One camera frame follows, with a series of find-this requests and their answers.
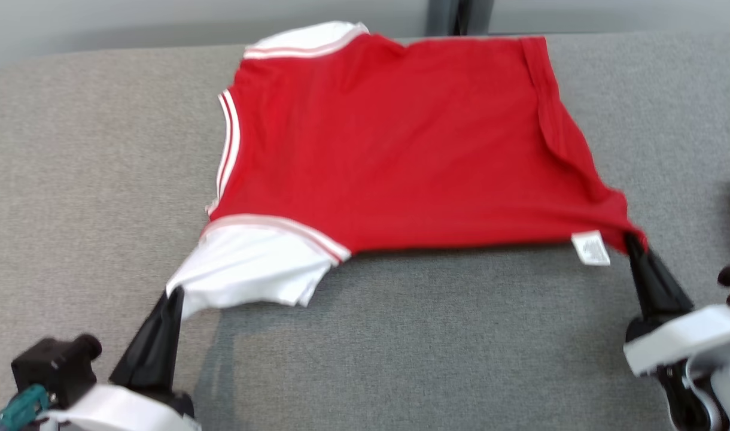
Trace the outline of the red jersey with white sleeves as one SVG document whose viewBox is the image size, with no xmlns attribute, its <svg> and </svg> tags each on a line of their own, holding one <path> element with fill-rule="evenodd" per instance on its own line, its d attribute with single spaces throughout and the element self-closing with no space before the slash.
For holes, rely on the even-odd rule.
<svg viewBox="0 0 730 431">
<path fill-rule="evenodd" d="M 646 245 L 560 99 L 543 37 L 404 45 L 327 22 L 245 49 L 219 95 L 223 154 L 198 245 L 166 284 L 182 317 L 307 305 L 361 252 Z"/>
</svg>

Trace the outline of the grey double partition post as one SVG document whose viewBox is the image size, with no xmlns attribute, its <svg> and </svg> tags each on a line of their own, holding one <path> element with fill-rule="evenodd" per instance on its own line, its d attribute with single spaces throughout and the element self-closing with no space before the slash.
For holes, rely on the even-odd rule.
<svg viewBox="0 0 730 431">
<path fill-rule="evenodd" d="M 428 37 L 489 34 L 495 0 L 428 0 Z"/>
</svg>

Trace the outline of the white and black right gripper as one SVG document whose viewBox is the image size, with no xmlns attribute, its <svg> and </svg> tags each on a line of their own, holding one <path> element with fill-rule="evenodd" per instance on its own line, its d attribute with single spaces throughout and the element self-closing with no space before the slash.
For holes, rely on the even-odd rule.
<svg viewBox="0 0 730 431">
<path fill-rule="evenodd" d="M 624 241 L 641 316 L 682 315 L 624 344 L 623 353 L 635 376 L 730 343 L 729 305 L 693 311 L 694 304 L 660 257 L 636 235 L 625 235 Z"/>
</svg>

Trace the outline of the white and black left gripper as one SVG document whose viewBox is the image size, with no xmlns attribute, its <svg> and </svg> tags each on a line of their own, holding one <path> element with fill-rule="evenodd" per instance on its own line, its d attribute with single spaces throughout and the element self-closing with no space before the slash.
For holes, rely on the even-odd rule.
<svg viewBox="0 0 730 431">
<path fill-rule="evenodd" d="M 192 415 L 130 390 L 172 390 L 184 298 L 184 289 L 163 292 L 111 373 L 118 386 L 95 385 L 69 409 L 42 412 L 40 431 L 202 431 Z"/>
</svg>

